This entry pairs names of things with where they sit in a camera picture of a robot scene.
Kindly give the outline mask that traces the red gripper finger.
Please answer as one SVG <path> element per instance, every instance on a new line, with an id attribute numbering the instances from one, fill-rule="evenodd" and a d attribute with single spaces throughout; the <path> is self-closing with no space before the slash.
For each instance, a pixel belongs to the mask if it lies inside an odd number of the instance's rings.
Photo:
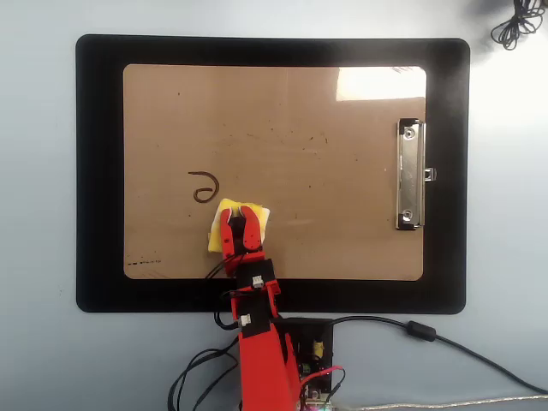
<path id="1" fill-rule="evenodd" d="M 239 253 L 255 253 L 262 248 L 260 221 L 253 209 L 248 205 L 239 207 L 237 217 L 237 251 Z"/>
<path id="2" fill-rule="evenodd" d="M 230 220 L 232 218 L 232 208 L 225 208 L 220 214 L 220 235 L 222 241 L 223 258 L 228 259 L 235 255 L 234 238 Z"/>

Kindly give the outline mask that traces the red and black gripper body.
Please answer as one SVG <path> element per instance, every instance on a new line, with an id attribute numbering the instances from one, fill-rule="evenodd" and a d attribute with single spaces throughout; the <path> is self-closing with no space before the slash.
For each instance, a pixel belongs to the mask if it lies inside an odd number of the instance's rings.
<path id="1" fill-rule="evenodd" d="M 224 269 L 228 277 L 236 280 L 238 289 L 262 289 L 276 280 L 271 259 L 266 258 L 263 245 L 235 240 L 223 243 Z"/>

